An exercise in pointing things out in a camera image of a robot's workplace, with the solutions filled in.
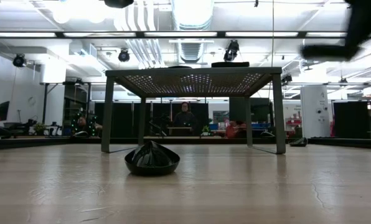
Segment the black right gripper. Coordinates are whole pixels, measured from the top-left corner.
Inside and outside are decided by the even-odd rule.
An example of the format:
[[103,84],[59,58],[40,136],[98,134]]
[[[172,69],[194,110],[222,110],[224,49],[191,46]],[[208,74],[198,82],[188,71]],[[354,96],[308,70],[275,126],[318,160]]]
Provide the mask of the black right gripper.
[[371,33],[371,0],[345,0],[345,2],[352,10],[347,29],[346,47],[352,48],[369,39]]

